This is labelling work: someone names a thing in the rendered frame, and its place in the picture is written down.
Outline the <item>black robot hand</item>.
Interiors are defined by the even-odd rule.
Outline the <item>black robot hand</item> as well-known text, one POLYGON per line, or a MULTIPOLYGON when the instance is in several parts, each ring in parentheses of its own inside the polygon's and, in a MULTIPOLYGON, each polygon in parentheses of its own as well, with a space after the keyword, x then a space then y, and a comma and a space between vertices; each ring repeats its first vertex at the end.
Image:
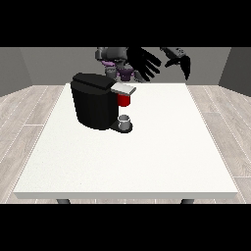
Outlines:
POLYGON ((183 55, 181 57, 176 57, 173 59, 170 59, 166 64, 165 67, 170 67, 172 65, 180 65, 180 68, 184 74, 184 78, 188 79, 190 76, 190 69, 191 69, 191 61, 190 58, 186 55, 183 55))
POLYGON ((160 72, 162 62, 150 52, 141 47, 127 47, 127 62, 140 73, 144 80, 149 81, 150 77, 160 72))

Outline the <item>pale grey machine lid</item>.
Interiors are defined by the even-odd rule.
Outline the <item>pale grey machine lid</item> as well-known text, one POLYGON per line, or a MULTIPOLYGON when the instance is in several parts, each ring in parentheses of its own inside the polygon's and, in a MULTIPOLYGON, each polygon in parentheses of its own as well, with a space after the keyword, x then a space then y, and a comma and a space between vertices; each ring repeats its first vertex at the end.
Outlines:
POLYGON ((124 83, 116 82, 112 87, 111 91, 120 95, 130 96, 136 88, 124 83))

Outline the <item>red pod holder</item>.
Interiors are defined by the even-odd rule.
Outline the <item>red pod holder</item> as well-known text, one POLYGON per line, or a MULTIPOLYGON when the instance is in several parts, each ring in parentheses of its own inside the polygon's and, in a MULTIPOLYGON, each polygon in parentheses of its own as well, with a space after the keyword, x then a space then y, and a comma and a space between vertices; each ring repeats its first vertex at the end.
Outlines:
POLYGON ((126 107, 130 104, 130 97, 122 94, 118 94, 118 105, 121 107, 126 107))

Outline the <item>black coffee machine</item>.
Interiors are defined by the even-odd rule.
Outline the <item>black coffee machine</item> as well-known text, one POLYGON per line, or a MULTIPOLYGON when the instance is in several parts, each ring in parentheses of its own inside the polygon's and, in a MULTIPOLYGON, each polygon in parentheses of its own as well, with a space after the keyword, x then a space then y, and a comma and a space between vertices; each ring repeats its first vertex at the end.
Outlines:
POLYGON ((120 133, 132 131, 119 129, 119 106, 117 93, 111 87, 117 81, 97 74, 78 73, 73 77, 71 90, 78 121, 93 129, 112 129, 120 133))

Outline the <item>small grey cup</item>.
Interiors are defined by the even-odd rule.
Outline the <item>small grey cup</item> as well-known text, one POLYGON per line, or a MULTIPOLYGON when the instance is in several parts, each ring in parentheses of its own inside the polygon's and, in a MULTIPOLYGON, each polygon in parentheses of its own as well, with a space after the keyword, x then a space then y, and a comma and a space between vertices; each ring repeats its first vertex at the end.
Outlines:
POLYGON ((127 130, 130 127, 130 118, 128 115, 120 115, 118 117, 119 129, 127 130))

